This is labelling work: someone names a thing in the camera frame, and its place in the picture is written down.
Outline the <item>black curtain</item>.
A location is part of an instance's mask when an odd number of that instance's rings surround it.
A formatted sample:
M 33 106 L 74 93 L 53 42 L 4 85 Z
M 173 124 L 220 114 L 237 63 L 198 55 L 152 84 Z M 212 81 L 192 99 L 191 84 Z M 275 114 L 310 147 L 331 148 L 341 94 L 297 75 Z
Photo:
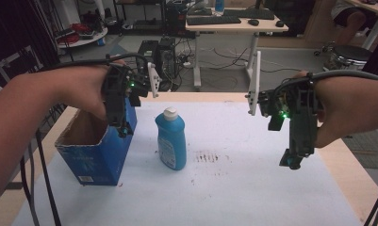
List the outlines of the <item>black curtain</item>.
M 44 67 L 59 63 L 39 0 L 0 0 L 0 61 L 28 46 Z M 0 73 L 0 86 L 6 83 Z

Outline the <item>white table mat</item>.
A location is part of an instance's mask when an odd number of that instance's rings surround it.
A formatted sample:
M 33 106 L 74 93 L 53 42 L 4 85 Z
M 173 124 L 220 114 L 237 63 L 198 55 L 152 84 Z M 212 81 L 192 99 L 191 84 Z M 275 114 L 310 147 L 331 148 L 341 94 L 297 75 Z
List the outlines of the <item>white table mat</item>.
M 54 155 L 48 172 L 62 226 L 361 226 L 320 155 L 298 170 L 280 166 L 288 128 L 268 131 L 245 103 L 176 104 L 188 160 L 167 168 L 155 123 L 166 107 L 138 107 L 117 186 L 82 186 Z

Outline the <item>black computer tower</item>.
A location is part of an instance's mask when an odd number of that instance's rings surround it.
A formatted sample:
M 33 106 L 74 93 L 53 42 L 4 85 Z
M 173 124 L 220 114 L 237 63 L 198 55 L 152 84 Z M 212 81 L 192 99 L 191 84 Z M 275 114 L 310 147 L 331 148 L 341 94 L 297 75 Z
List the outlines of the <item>black computer tower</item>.
M 163 91 L 173 88 L 173 80 L 176 78 L 175 65 L 175 38 L 163 37 L 159 44 L 160 56 L 160 89 Z

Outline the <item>round black stool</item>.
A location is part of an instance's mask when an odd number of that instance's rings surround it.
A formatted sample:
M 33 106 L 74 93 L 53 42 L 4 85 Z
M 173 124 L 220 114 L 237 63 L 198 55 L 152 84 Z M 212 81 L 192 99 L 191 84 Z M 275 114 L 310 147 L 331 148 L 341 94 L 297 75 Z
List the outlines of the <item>round black stool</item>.
M 314 52 L 315 56 L 329 53 L 328 59 L 323 64 L 325 71 L 359 69 L 368 62 L 371 51 L 359 46 L 326 44 Z

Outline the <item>person's left hand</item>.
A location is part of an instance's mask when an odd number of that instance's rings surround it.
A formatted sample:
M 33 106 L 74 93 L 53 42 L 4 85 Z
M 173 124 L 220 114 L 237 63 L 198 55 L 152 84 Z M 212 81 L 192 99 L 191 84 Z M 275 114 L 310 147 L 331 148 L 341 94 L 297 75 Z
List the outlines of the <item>person's left hand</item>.
M 73 66 L 56 70 L 57 102 L 106 118 L 102 85 L 109 66 Z

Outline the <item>blue bottle with white cap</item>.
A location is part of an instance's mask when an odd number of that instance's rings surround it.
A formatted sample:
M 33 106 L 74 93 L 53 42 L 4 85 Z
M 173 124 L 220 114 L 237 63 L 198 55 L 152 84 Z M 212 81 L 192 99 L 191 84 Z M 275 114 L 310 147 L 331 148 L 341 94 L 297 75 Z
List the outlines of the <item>blue bottle with white cap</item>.
M 187 162 L 185 122 L 170 106 L 156 117 L 156 125 L 160 160 L 172 170 L 181 170 Z

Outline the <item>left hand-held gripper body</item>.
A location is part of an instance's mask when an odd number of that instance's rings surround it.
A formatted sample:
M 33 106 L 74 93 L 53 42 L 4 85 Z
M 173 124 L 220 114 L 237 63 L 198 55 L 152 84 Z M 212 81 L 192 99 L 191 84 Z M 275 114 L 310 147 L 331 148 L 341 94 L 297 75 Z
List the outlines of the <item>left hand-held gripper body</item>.
M 113 127 L 126 127 L 127 99 L 130 98 L 135 105 L 134 99 L 147 97 L 149 93 L 156 98 L 160 81 L 156 65 L 152 62 L 136 73 L 126 65 L 112 63 L 102 86 L 108 124 Z

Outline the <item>black keyboard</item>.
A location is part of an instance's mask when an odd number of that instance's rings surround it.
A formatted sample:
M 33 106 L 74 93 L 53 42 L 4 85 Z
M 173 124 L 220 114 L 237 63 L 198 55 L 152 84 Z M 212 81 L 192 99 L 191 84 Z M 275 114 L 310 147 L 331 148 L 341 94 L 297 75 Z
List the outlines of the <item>black keyboard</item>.
M 267 9 L 226 9 L 224 16 L 236 16 L 247 19 L 273 20 L 274 14 Z
M 205 25 L 205 24 L 240 24 L 241 20 L 235 16 L 209 16 L 209 17 L 189 17 L 188 25 Z

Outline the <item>wooden desk with white legs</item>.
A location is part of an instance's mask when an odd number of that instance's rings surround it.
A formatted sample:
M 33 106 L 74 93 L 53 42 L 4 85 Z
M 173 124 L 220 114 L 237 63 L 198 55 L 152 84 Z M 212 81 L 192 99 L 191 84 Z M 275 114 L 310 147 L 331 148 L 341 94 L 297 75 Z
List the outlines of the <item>wooden desk with white legs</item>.
M 251 49 L 248 61 L 245 64 L 245 72 L 249 79 L 253 78 L 253 73 L 260 73 L 260 54 L 257 51 L 257 44 L 260 33 L 282 33 L 288 31 L 288 27 L 284 25 L 283 27 L 275 26 L 277 21 L 280 21 L 277 17 L 273 20 L 261 20 L 258 19 L 259 25 L 252 26 L 248 24 L 250 19 L 240 18 L 240 24 L 205 24 L 205 25 L 188 25 L 186 19 L 185 28 L 188 31 L 195 33 L 195 60 L 193 66 L 193 86 L 195 88 L 200 88 L 202 86 L 201 81 L 201 67 L 199 64 L 199 50 L 200 50 L 200 40 L 202 39 L 201 34 L 212 35 L 212 36 L 225 36 L 227 43 L 238 42 L 238 35 L 249 35 L 251 36 Z

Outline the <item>round white table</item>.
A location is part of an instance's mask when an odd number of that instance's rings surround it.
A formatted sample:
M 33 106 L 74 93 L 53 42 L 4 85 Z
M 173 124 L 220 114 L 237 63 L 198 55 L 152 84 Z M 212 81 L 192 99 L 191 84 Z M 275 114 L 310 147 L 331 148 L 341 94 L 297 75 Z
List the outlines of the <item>round white table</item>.
M 108 32 L 108 29 L 104 27 L 101 32 L 95 32 L 91 39 L 88 39 L 88 40 L 79 39 L 78 41 L 74 43 L 61 42 L 58 44 L 58 48 L 60 49 L 73 48 L 77 46 L 86 45 L 89 43 L 95 43 L 98 46 L 104 46 L 106 44 L 105 36 L 107 32 Z

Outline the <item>person's right hand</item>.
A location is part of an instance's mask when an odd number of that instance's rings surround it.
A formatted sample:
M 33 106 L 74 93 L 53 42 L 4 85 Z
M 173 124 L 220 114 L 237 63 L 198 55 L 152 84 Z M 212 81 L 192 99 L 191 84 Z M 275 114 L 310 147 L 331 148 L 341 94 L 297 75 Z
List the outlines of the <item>person's right hand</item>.
M 372 80 L 347 76 L 317 82 L 315 91 L 323 110 L 318 115 L 322 125 L 317 132 L 316 148 L 371 129 L 367 111 L 361 106 L 368 101 L 368 85 L 371 84 Z

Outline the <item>blue cardboard box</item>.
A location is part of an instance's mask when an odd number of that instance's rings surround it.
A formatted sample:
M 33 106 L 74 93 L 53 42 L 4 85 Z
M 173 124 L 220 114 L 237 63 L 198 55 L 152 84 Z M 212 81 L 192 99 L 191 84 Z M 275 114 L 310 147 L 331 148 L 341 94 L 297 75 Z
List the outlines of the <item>blue cardboard box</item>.
M 55 147 L 81 185 L 115 186 L 132 137 L 121 138 L 115 127 L 77 110 Z

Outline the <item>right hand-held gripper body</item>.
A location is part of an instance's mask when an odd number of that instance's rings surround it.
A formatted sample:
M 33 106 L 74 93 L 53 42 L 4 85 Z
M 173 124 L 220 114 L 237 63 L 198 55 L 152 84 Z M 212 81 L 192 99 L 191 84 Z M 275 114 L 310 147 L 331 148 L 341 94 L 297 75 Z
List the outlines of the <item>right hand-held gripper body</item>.
M 289 120 L 288 154 L 293 157 L 308 157 L 314 153 L 318 121 L 313 75 L 289 78 L 275 89 L 261 91 L 261 52 L 257 51 L 255 56 L 255 74 L 251 77 L 246 94 L 248 113 L 254 116 L 258 112 L 263 117 L 270 117 L 270 131 L 280 131 L 284 120 Z

